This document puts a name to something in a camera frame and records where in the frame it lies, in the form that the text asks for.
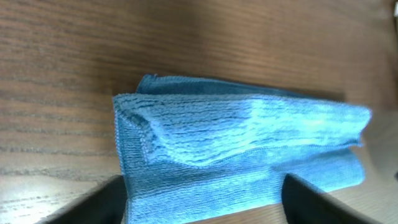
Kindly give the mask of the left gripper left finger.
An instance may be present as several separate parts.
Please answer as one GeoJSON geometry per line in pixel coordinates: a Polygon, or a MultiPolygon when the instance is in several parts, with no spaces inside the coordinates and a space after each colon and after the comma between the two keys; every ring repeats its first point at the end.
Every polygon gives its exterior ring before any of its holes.
{"type": "Polygon", "coordinates": [[[124,177],[114,175],[39,221],[44,224],[121,224],[127,202],[124,177]]]}

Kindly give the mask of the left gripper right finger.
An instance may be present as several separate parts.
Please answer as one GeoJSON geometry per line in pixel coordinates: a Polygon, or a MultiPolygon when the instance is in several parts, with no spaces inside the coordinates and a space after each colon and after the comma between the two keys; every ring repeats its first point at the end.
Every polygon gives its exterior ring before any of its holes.
{"type": "Polygon", "coordinates": [[[284,177],[282,206],[288,224],[374,224],[376,220],[292,174],[284,177]]]}

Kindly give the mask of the blue microfibre cloth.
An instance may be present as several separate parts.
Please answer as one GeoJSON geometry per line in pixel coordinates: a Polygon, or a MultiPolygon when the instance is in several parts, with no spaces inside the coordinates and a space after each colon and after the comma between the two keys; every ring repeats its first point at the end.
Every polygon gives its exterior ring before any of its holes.
{"type": "Polygon", "coordinates": [[[188,223],[281,201],[286,174],[360,184],[371,110],[284,90],[146,75],[113,98],[127,223],[188,223]]]}

